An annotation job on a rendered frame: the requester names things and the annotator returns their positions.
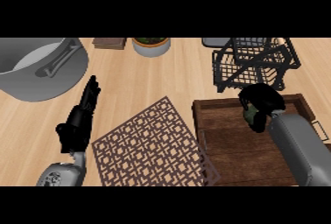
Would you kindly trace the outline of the dark green squash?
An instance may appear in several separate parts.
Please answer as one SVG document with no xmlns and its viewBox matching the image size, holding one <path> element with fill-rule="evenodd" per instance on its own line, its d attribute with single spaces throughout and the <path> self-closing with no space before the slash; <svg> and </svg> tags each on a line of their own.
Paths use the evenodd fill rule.
<svg viewBox="0 0 331 224">
<path fill-rule="evenodd" d="M 253 124 L 254 123 L 254 115 L 259 112 L 259 109 L 251 105 L 247 110 L 242 111 L 244 120 Z"/>
</svg>

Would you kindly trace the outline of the brown wooden tray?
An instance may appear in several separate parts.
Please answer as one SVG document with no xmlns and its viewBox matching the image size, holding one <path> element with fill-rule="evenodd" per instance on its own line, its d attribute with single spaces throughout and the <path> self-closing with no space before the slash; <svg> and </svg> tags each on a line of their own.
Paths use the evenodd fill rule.
<svg viewBox="0 0 331 224">
<path fill-rule="evenodd" d="M 284 96 L 285 113 L 312 124 L 313 111 L 300 94 Z M 298 186 L 267 130 L 256 133 L 236 98 L 196 100 L 192 115 L 198 143 L 220 174 L 217 186 Z"/>
</svg>

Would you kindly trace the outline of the brown patterned placemat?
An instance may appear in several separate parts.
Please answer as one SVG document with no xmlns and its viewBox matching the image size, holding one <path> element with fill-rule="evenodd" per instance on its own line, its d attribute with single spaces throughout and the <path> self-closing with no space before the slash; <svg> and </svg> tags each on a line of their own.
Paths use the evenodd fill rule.
<svg viewBox="0 0 331 224">
<path fill-rule="evenodd" d="M 103 186 L 213 186 L 220 180 L 167 97 L 92 143 L 92 149 Z"/>
</svg>

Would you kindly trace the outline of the grey potted plant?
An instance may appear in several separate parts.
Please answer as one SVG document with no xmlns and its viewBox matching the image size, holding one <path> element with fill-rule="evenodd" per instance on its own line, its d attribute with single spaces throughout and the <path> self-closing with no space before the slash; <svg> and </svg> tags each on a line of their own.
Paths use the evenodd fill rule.
<svg viewBox="0 0 331 224">
<path fill-rule="evenodd" d="M 171 39 L 165 38 L 160 43 L 145 44 L 137 41 L 136 38 L 131 39 L 133 49 L 136 53 L 143 57 L 160 57 L 171 47 Z"/>
</svg>

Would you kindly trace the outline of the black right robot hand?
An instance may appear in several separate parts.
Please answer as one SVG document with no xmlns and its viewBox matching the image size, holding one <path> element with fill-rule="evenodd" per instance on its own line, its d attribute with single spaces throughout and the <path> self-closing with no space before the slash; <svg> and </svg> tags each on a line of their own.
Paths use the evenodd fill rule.
<svg viewBox="0 0 331 224">
<path fill-rule="evenodd" d="M 263 133 L 266 117 L 270 116 L 275 111 L 285 111 L 284 97 L 264 83 L 247 86 L 238 96 L 242 110 L 247 110 L 251 105 L 259 109 L 253 118 L 253 124 L 247 123 L 256 133 Z"/>
</svg>

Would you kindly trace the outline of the grey flat object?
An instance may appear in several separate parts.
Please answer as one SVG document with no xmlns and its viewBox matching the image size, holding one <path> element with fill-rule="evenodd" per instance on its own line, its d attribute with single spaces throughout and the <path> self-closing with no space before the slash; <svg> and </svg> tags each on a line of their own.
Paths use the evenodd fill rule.
<svg viewBox="0 0 331 224">
<path fill-rule="evenodd" d="M 230 38 L 202 38 L 201 43 L 205 47 L 223 48 L 230 40 Z M 235 41 L 238 46 L 257 47 L 264 45 L 266 38 L 236 38 Z"/>
</svg>

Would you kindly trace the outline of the large grey pot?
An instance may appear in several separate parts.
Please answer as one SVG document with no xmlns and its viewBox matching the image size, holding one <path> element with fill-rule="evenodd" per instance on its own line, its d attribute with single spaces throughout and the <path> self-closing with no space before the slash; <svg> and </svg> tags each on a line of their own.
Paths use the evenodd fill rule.
<svg viewBox="0 0 331 224">
<path fill-rule="evenodd" d="M 0 90 L 24 102 L 62 95 L 87 67 L 78 38 L 0 38 Z"/>
</svg>

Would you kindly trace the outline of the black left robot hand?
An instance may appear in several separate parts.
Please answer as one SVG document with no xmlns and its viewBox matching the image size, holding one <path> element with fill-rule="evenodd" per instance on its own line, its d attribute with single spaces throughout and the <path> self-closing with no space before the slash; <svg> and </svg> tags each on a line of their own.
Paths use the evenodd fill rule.
<svg viewBox="0 0 331 224">
<path fill-rule="evenodd" d="M 99 83 L 92 75 L 84 87 L 78 105 L 71 109 L 66 122 L 56 126 L 60 152 L 84 152 L 89 147 L 93 113 L 99 98 Z"/>
</svg>

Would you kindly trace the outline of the brown wooden block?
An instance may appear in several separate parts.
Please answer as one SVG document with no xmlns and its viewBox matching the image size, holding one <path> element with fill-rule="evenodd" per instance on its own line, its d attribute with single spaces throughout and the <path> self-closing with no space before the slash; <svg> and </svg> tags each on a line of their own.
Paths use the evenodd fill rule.
<svg viewBox="0 0 331 224">
<path fill-rule="evenodd" d="M 100 49 L 123 50 L 126 47 L 126 38 L 94 38 L 93 45 Z"/>
</svg>

